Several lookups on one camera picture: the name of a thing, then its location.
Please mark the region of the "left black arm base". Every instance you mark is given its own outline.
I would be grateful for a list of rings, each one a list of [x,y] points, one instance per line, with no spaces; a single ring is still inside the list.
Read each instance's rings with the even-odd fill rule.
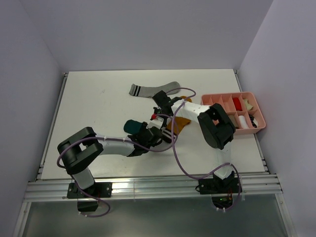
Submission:
[[[79,212],[95,212],[100,205],[98,199],[110,198],[112,195],[112,182],[96,182],[86,189],[81,189],[76,182],[68,186],[67,199],[77,199]]]

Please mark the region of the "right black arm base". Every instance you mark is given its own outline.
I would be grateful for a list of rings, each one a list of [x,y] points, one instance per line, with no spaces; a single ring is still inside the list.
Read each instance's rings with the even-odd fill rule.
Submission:
[[[216,211],[224,213],[233,207],[242,193],[241,182],[234,174],[223,180],[216,175],[210,179],[199,179],[195,190],[200,195],[211,195]]]

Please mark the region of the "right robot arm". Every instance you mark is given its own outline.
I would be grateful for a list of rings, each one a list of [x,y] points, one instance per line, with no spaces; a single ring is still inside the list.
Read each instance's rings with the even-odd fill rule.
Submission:
[[[190,97],[168,97],[160,91],[153,96],[158,106],[155,114],[171,116],[164,131],[169,132],[171,143],[180,131],[180,122],[176,119],[186,119],[199,124],[206,143],[216,150],[215,161],[218,167],[213,171],[214,188],[218,192],[225,192],[231,186],[231,180],[237,172],[234,170],[231,158],[231,142],[236,131],[223,107],[215,103],[212,106],[195,104],[189,101]]]

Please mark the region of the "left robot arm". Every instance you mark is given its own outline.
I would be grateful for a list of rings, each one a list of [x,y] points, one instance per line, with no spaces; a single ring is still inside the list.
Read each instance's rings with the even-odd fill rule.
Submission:
[[[57,166],[76,181],[84,197],[91,197],[96,184],[88,167],[99,155],[141,156],[161,142],[162,128],[153,123],[144,122],[138,132],[120,138],[101,136],[85,127],[57,146]]]

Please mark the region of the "dark green reindeer sock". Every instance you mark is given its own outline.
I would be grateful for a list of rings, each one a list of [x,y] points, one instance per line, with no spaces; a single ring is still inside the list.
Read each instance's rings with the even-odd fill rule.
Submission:
[[[137,134],[141,130],[142,126],[143,126],[142,122],[129,119],[124,124],[123,130],[124,130],[124,132],[126,132],[126,133],[128,133],[130,135],[134,135],[134,134]]]

